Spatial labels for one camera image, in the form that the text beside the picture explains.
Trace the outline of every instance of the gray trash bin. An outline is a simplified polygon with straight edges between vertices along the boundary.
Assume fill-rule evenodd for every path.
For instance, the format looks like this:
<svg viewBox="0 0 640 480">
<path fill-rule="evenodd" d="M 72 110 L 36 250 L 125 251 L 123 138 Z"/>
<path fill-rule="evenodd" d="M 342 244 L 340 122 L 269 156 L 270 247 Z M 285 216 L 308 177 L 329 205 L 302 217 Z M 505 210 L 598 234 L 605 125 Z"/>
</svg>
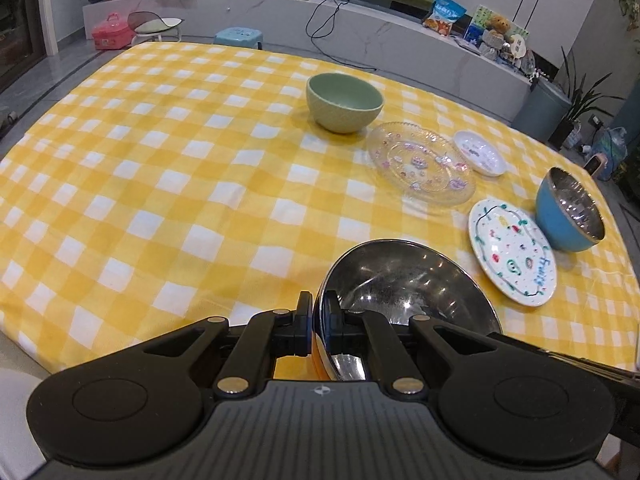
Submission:
<svg viewBox="0 0 640 480">
<path fill-rule="evenodd" d="M 569 98 L 556 85 L 540 78 L 511 127 L 540 142 L 549 140 L 571 107 Z"/>
</svg>

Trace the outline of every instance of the pink object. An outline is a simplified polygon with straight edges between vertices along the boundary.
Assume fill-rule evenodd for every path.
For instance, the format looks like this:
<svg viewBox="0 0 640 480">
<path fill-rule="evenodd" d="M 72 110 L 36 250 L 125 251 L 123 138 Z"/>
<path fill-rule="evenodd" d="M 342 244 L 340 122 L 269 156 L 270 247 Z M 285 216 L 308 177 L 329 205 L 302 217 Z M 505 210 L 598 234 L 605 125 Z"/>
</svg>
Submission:
<svg viewBox="0 0 640 480">
<path fill-rule="evenodd" d="M 96 50 L 119 50 L 131 43 L 136 33 L 117 12 L 112 12 L 92 30 Z"/>
</svg>

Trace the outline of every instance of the table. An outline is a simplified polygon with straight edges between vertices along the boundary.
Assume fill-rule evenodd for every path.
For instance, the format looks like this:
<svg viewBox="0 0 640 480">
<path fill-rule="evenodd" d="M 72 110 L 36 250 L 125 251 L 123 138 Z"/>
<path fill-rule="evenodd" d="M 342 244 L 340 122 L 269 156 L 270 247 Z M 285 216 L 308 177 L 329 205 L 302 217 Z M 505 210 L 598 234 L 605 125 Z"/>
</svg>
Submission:
<svg viewBox="0 0 640 480">
<path fill-rule="evenodd" d="M 509 171 L 476 175 L 471 200 L 403 198 L 372 170 L 363 136 L 317 126 L 306 80 L 340 71 L 381 90 L 376 123 L 411 121 L 494 143 Z M 556 253 L 559 285 L 537 309 L 482 273 L 466 233 L 488 196 L 528 211 L 551 166 L 576 175 L 605 240 Z M 535 140 L 446 99 L 334 64 L 257 50 L 145 43 L 56 104 L 0 163 L 0 326 L 51 372 L 195 320 L 294 308 L 357 243 L 406 238 L 457 261 L 508 335 L 606 364 L 633 365 L 640 290 L 594 182 Z M 279 376 L 312 377 L 308 360 Z"/>
</svg>

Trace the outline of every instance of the bowl rim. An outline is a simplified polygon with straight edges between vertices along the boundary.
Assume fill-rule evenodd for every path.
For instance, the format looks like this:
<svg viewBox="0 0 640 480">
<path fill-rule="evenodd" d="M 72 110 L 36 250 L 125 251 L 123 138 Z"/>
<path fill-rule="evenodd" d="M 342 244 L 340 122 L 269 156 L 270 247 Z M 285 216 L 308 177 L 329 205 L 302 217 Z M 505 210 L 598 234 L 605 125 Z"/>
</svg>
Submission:
<svg viewBox="0 0 640 480">
<path fill-rule="evenodd" d="M 322 97 L 313 88 L 311 88 L 311 82 L 313 81 L 313 79 L 317 78 L 318 76 L 323 76 L 323 75 L 343 76 L 343 77 L 346 77 L 346 78 L 349 78 L 349 79 L 355 79 L 355 80 L 357 80 L 357 81 L 359 81 L 361 83 L 369 85 L 380 96 L 381 103 L 378 106 L 376 106 L 375 108 L 351 108 L 349 106 L 339 105 L 338 103 L 334 103 L 332 101 L 329 101 L 328 99 L 325 99 L 324 97 Z M 324 102 L 326 104 L 329 104 L 329 105 L 332 105 L 332 106 L 336 106 L 338 108 L 341 108 L 342 110 L 348 110 L 350 112 L 373 112 L 373 111 L 382 109 L 382 107 L 385 105 L 385 97 L 382 95 L 382 92 L 380 90 L 378 90 L 375 86 L 373 86 L 370 82 L 364 81 L 364 79 L 360 79 L 359 77 L 356 77 L 354 75 L 343 74 L 341 72 L 322 72 L 322 73 L 319 73 L 319 74 L 315 74 L 315 75 L 311 76 L 309 79 L 306 80 L 306 89 L 309 92 L 311 92 L 316 98 L 320 99 L 322 102 Z"/>
<path fill-rule="evenodd" d="M 566 211 L 566 209 L 559 207 L 558 209 L 560 211 L 562 211 L 562 214 L 564 215 L 565 218 L 568 219 L 569 222 L 571 222 L 572 225 L 575 225 L 578 228 L 578 232 L 580 234 L 582 234 L 582 236 L 584 236 L 585 238 L 587 238 L 588 241 L 593 242 L 594 244 L 597 244 L 598 242 L 601 242 L 604 240 L 604 237 L 607 234 L 606 231 L 606 226 L 604 224 L 604 219 L 602 218 L 602 214 L 600 213 L 600 209 L 598 208 L 598 205 L 595 203 L 595 200 L 593 199 L 593 196 L 591 196 L 591 193 L 589 193 L 587 191 L 587 189 L 580 183 L 580 181 L 578 181 L 571 173 L 569 173 L 568 171 L 563 170 L 562 168 L 559 168 L 558 166 L 554 166 L 552 168 L 549 169 L 549 171 L 546 172 L 545 175 L 545 181 L 547 182 L 549 189 L 551 190 L 551 194 L 554 197 L 554 200 L 556 201 L 556 203 L 558 203 L 558 188 L 556 187 L 556 183 L 554 182 L 551 174 L 554 170 L 558 170 L 559 172 L 562 173 L 563 176 L 568 176 L 570 179 L 572 179 L 576 184 L 578 184 L 580 186 L 580 188 L 582 188 L 582 190 L 587 194 L 587 196 L 589 197 L 589 200 L 591 200 L 591 203 L 593 204 L 594 208 L 596 209 L 596 213 L 598 213 L 598 218 L 600 219 L 600 224 L 602 224 L 602 238 L 597 237 L 595 235 L 591 235 L 589 234 L 587 231 L 584 230 L 584 227 L 582 227 L 580 224 L 578 224 L 578 222 L 576 222 L 571 215 L 569 215 L 569 213 Z"/>
<path fill-rule="evenodd" d="M 465 152 L 462 151 L 462 148 L 458 144 L 458 142 L 460 141 L 460 137 L 462 137 L 465 134 L 467 134 L 467 135 L 469 135 L 471 137 L 477 137 L 478 139 L 481 139 L 487 146 L 489 146 L 491 148 L 492 152 L 494 152 L 498 156 L 498 159 L 500 160 L 500 169 L 499 170 L 497 170 L 497 171 L 486 170 L 485 168 L 483 168 L 479 164 L 476 164 L 476 162 L 474 160 L 471 160 L 470 158 L 468 158 L 465 155 Z M 456 131 L 455 134 L 453 134 L 453 137 L 451 137 L 451 140 L 456 145 L 456 148 L 460 150 L 460 153 L 462 153 L 463 158 L 478 173 L 483 174 L 485 176 L 501 176 L 502 174 L 506 173 L 506 171 L 507 171 L 507 161 L 504 160 L 504 157 L 502 156 L 502 153 L 500 153 L 500 150 L 498 150 L 498 148 L 496 148 L 492 143 L 490 143 L 488 140 L 486 140 L 479 133 L 477 133 L 477 132 L 475 132 L 473 130 L 458 130 L 458 131 Z"/>
<path fill-rule="evenodd" d="M 325 371 L 326 373 L 329 375 L 329 377 L 332 378 L 332 380 L 334 381 L 343 381 L 344 379 L 340 377 L 340 375 L 338 374 L 338 370 L 335 366 L 334 360 L 331 359 L 331 356 L 327 353 L 326 348 L 324 347 L 324 324 L 322 323 L 322 316 L 320 316 L 320 307 L 322 305 L 322 298 L 324 297 L 324 293 L 326 291 L 326 285 L 329 281 L 329 276 L 331 276 L 332 272 L 334 272 L 335 268 L 338 266 L 338 264 L 340 264 L 340 262 L 345 259 L 347 256 L 349 256 L 349 254 L 353 253 L 353 251 L 366 246 L 366 245 L 370 245 L 370 244 L 377 244 L 377 243 L 381 243 L 381 242 L 396 242 L 396 243 L 401 243 L 401 244 L 405 244 L 405 245 L 410 245 L 413 247 L 418 247 L 421 249 L 427 249 L 429 251 L 433 251 L 434 253 L 436 253 L 438 256 L 440 256 L 441 258 L 443 258 L 444 260 L 447 260 L 450 264 L 453 264 L 453 266 L 457 267 L 458 270 L 460 270 L 460 272 L 462 272 L 466 277 L 468 277 L 468 279 L 471 281 L 471 283 L 473 284 L 473 286 L 478 290 L 478 292 L 480 292 L 480 294 L 482 294 L 487 302 L 487 304 L 489 305 L 489 308 L 491 309 L 491 312 L 494 314 L 495 320 L 498 323 L 498 330 L 500 331 L 500 334 L 504 334 L 504 329 L 502 328 L 502 324 L 500 323 L 500 317 L 498 316 L 498 314 L 495 311 L 495 308 L 493 306 L 493 304 L 491 303 L 491 301 L 489 300 L 489 298 L 486 296 L 486 294 L 482 291 L 482 289 L 480 288 L 480 286 L 478 285 L 478 283 L 476 282 L 476 280 L 474 280 L 471 275 L 469 275 L 468 272 L 466 272 L 465 269 L 463 269 L 459 264 L 457 264 L 455 261 L 453 261 L 451 258 L 448 258 L 447 256 L 445 256 L 444 254 L 442 254 L 440 251 L 437 251 L 436 249 L 433 249 L 431 247 L 428 247 L 426 245 L 422 245 L 419 244 L 417 242 L 413 242 L 411 240 L 403 240 L 402 238 L 377 238 L 375 240 L 368 240 L 366 242 L 363 242 L 361 244 L 357 244 L 356 246 L 353 246 L 351 249 L 349 249 L 348 251 L 346 251 L 342 256 L 340 256 L 340 258 L 338 258 L 334 264 L 331 266 L 331 269 L 329 269 L 329 271 L 327 272 L 326 276 L 324 277 L 324 280 L 322 280 L 322 285 L 320 285 L 320 289 L 318 290 L 318 295 L 316 296 L 316 304 L 314 305 L 314 312 L 318 313 L 318 317 L 316 317 L 314 315 L 314 320 L 317 320 L 318 322 L 315 323 L 314 326 L 314 330 L 313 330 L 313 334 L 316 338 L 316 341 L 318 342 L 318 352 L 320 354 L 320 359 L 322 361 L 322 364 L 324 365 Z"/>
</svg>

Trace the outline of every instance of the plastic stool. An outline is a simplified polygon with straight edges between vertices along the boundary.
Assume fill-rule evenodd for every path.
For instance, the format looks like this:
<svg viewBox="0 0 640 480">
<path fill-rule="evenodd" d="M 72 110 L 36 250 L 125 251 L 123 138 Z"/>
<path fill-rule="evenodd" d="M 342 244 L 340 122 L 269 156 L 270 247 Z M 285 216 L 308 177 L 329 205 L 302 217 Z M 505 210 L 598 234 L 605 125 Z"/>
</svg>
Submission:
<svg viewBox="0 0 640 480">
<path fill-rule="evenodd" d="M 246 48 L 257 47 L 258 50 L 262 50 L 262 31 L 255 28 L 230 27 L 217 33 L 213 43 Z"/>
</svg>

